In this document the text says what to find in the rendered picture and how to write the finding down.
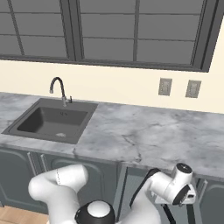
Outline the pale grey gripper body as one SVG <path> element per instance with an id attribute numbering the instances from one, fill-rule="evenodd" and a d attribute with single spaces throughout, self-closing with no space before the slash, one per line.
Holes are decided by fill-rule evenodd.
<path id="1" fill-rule="evenodd" d="M 156 204 L 169 204 L 173 206 L 182 206 L 193 204 L 196 200 L 196 192 L 192 185 L 185 185 L 180 192 L 174 196 L 172 199 L 163 199 L 160 196 L 156 196 Z"/>

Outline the dark grey sink basin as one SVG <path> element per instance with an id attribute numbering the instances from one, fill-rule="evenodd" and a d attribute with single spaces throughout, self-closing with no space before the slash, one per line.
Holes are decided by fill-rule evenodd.
<path id="1" fill-rule="evenodd" d="M 40 98 L 17 118 L 3 134 L 66 144 L 77 144 L 87 127 L 96 103 Z"/>

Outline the grey-blue cupboard door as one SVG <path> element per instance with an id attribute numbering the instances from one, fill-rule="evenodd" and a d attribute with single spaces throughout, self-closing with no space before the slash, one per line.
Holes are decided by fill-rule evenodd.
<path id="1" fill-rule="evenodd" d="M 114 203 L 117 187 L 117 168 L 115 164 L 87 161 L 46 155 L 48 171 L 68 165 L 84 165 L 88 173 L 88 181 L 78 192 L 80 204 L 83 206 L 92 200 L 104 200 L 110 205 Z"/>
<path id="2" fill-rule="evenodd" d="M 0 147 L 0 204 L 48 214 L 46 204 L 34 200 L 28 192 L 29 182 L 34 175 L 27 152 L 30 151 Z M 40 174 L 43 169 L 38 154 L 31 154 L 37 174 Z"/>
<path id="3" fill-rule="evenodd" d="M 128 168 L 126 177 L 124 179 L 124 188 L 122 192 L 122 199 L 120 202 L 117 219 L 121 221 L 130 212 L 130 201 L 132 195 L 141 184 L 147 171 Z M 176 224 L 203 224 L 200 214 L 199 202 L 195 200 L 195 203 L 188 206 L 168 206 L 171 214 L 176 221 Z"/>
<path id="4" fill-rule="evenodd" d="M 208 180 L 200 195 L 199 208 L 203 224 L 224 224 L 224 183 Z"/>

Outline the black curved tap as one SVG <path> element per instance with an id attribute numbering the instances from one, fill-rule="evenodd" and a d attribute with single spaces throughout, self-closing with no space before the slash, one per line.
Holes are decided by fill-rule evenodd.
<path id="1" fill-rule="evenodd" d="M 53 87 L 54 87 L 55 81 L 58 81 L 59 84 L 60 84 L 61 100 L 62 100 L 62 103 L 63 103 L 63 107 L 66 107 L 68 103 L 72 103 L 73 102 L 73 99 L 72 99 L 72 96 L 70 96 L 69 100 L 66 98 L 63 80 L 60 77 L 54 77 L 52 79 L 51 84 L 50 84 L 49 93 L 53 94 Z"/>

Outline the grey wall socket plate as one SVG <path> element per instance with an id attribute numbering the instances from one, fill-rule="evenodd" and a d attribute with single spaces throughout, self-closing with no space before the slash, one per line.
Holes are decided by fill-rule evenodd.
<path id="1" fill-rule="evenodd" d="M 197 98 L 200 91 L 200 80 L 189 80 L 185 96 L 188 98 Z"/>
<path id="2" fill-rule="evenodd" d="M 171 93 L 171 88 L 172 88 L 172 79 L 161 78 L 159 82 L 158 94 L 169 96 Z"/>

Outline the dark grey framed window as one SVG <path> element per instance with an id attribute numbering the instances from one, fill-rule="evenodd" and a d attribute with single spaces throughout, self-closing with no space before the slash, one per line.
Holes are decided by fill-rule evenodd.
<path id="1" fill-rule="evenodd" d="M 224 0 L 0 0 L 0 60 L 207 72 Z"/>

